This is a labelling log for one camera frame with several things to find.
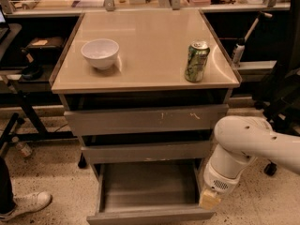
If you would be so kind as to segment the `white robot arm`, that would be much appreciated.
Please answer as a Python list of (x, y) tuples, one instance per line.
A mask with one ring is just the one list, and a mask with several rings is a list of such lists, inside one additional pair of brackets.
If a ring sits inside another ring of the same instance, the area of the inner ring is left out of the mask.
[(300, 173), (300, 137), (275, 132), (256, 116), (225, 116), (214, 127), (217, 146), (203, 170), (200, 207), (211, 210), (232, 193), (243, 170), (256, 158)]

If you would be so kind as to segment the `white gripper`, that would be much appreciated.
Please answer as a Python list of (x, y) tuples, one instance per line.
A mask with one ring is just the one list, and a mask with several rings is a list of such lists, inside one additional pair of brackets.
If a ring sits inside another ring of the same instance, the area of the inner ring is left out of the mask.
[(219, 196), (232, 193), (239, 183), (241, 173), (235, 177), (218, 173), (210, 163), (207, 163), (203, 172), (203, 187), (199, 205), (202, 209), (212, 210), (220, 204)]

